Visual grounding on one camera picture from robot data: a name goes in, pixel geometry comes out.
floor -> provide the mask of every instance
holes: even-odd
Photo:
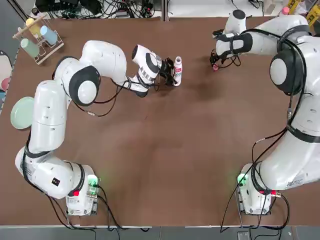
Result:
[[[219,233],[218,227],[153,227],[148,232],[140,229],[129,229],[120,232],[121,240],[237,240],[238,232],[247,230],[233,227]],[[106,229],[96,230],[96,240],[118,240],[116,231],[108,232]],[[259,234],[274,235],[277,231],[259,228],[252,230],[252,240]],[[286,227],[282,231],[281,240],[316,240],[320,236],[320,227]],[[23,239],[23,240],[94,240],[94,233],[91,231],[72,231],[62,227],[41,227],[41,228],[2,228],[0,229],[1,240]],[[257,240],[277,240],[275,236],[261,236]]]

table surface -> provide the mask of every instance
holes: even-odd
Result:
[[[153,89],[145,98],[123,90],[112,112],[101,118],[71,104],[64,143],[55,151],[62,160],[88,164],[101,178],[110,207],[124,226],[217,226],[241,168],[251,161],[252,144],[281,130],[288,97],[269,77],[271,56],[241,56],[241,66],[213,72],[209,63],[215,45],[211,33],[226,18],[96,19],[52,21],[64,47],[41,66],[19,51],[0,117],[0,225],[59,225],[48,199],[30,187],[15,167],[15,157],[29,130],[17,130],[10,112],[17,100],[34,96],[37,85],[51,79],[63,56],[81,56],[88,40],[108,41],[123,49],[127,74],[136,44],[162,58],[182,57],[182,84]],[[249,18],[254,27],[266,18]],[[102,78],[98,100],[116,90]],[[110,105],[93,105],[105,113]],[[257,154],[270,142],[258,145]],[[290,202],[290,225],[320,225],[319,183],[285,191]],[[262,225],[281,225],[286,207],[278,200]],[[76,217],[74,224],[106,225],[102,204],[98,216]],[[243,223],[256,225],[256,216]],[[232,199],[226,225],[239,225]]]

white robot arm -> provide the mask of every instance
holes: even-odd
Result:
[[[168,85],[173,85],[173,62],[162,60],[141,45],[133,49],[132,60],[139,69],[134,77],[128,77],[127,60],[121,48],[109,42],[90,40],[85,43],[79,60],[65,57],[58,63],[53,78],[62,79],[67,95],[79,106],[89,106],[96,99],[100,78],[95,82],[90,80],[91,76],[95,79],[96,73],[110,78],[117,86],[133,91],[139,97],[148,94],[158,74],[166,77]]]
[[[272,55],[274,85],[287,95],[300,94],[296,113],[288,110],[286,132],[276,149],[256,164],[257,171],[250,169],[250,163],[238,177],[242,210],[250,215],[266,214],[271,190],[320,179],[320,38],[310,35],[308,22],[300,15],[276,17],[246,30],[246,15],[241,10],[234,11],[225,29],[213,36],[217,40],[216,53],[210,58],[213,66],[241,54]]]
[[[66,197],[69,215],[90,215],[97,202],[98,178],[88,165],[61,160],[53,150],[65,139],[67,109],[71,101],[89,106],[99,92],[101,76],[144,97],[159,73],[169,74],[168,61],[137,45],[132,53],[139,65],[136,76],[127,77],[123,51],[103,41],[88,41],[78,60],[64,57],[53,73],[53,80],[42,81],[34,96],[33,121],[26,146],[15,158],[15,165],[26,180],[48,196]]]

light green plate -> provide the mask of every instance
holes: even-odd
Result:
[[[34,98],[25,96],[15,103],[11,110],[10,120],[16,129],[26,129],[31,126],[34,114]]]

white bottle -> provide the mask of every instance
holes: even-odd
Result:
[[[177,56],[174,61],[174,86],[179,86],[181,84],[181,77],[182,77],[182,59],[180,56]]]

